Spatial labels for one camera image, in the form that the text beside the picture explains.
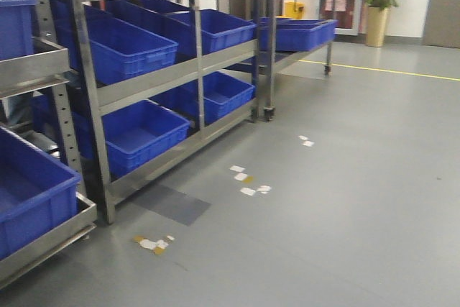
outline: yellow tape scrap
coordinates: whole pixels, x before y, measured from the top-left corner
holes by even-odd
[[[243,180],[244,183],[251,183],[254,180],[254,176],[248,176]]]

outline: yellow floor line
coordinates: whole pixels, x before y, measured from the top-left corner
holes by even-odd
[[[302,61],[304,63],[312,63],[312,64],[324,64],[324,62],[322,62],[322,61],[313,61],[313,60],[299,60],[299,61]],[[368,70],[368,71],[377,71],[377,72],[397,73],[397,74],[400,74],[400,75],[416,75],[417,77],[444,79],[446,81],[460,82],[460,78],[443,77],[442,75],[426,75],[425,73],[414,73],[414,72],[404,72],[404,71],[396,71],[396,70],[385,70],[385,69],[382,69],[382,68],[365,68],[363,66],[353,66],[353,65],[343,65],[343,64],[332,64],[332,66],[338,66],[340,68],[355,68],[357,70]]]

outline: dark floor tile patch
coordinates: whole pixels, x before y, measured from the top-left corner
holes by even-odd
[[[132,202],[186,226],[190,226],[208,209],[210,203],[163,185],[139,194]]]

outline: paper debris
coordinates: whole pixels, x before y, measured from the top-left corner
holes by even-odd
[[[254,176],[248,176],[243,180],[244,183],[251,183],[254,180]]]
[[[156,255],[161,255],[165,251],[166,247],[170,245],[169,241],[174,241],[174,237],[167,235],[164,237],[164,239],[160,239],[155,242],[148,240],[148,238],[141,235],[137,235],[133,237],[132,240],[137,242],[140,247],[148,249],[149,251],[153,251]]]
[[[248,187],[243,187],[241,190],[239,190],[241,193],[247,194],[248,196],[253,196],[256,191],[252,190],[251,188]]]
[[[163,249],[166,249],[166,247],[168,247],[170,244],[168,244],[166,241],[164,240],[158,240],[156,243],[155,243],[159,248],[163,248]]]
[[[139,241],[139,244],[141,245],[142,248],[149,249],[153,251],[155,247],[157,246],[156,242],[150,241],[148,239],[143,239]]]
[[[230,170],[233,170],[234,172],[237,172],[237,173],[241,173],[241,172],[244,172],[246,168],[243,168],[243,167],[240,167],[238,165],[232,165],[230,167]]]
[[[247,174],[244,173],[238,173],[235,175],[235,180],[238,181],[243,181],[245,178],[247,178]]]
[[[270,186],[262,185],[257,189],[257,192],[261,192],[261,193],[265,192],[264,194],[266,194],[266,192],[270,192],[271,190],[272,188]]]

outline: gray floor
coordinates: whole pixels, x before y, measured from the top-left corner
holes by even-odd
[[[459,50],[343,43],[334,60],[460,77]],[[460,83],[322,70],[287,69],[303,77],[278,79],[273,122],[238,126],[140,191],[0,305],[458,307]],[[272,191],[240,193],[231,165]],[[152,211],[165,188],[210,206],[173,221]],[[176,241],[156,257],[138,234]]]

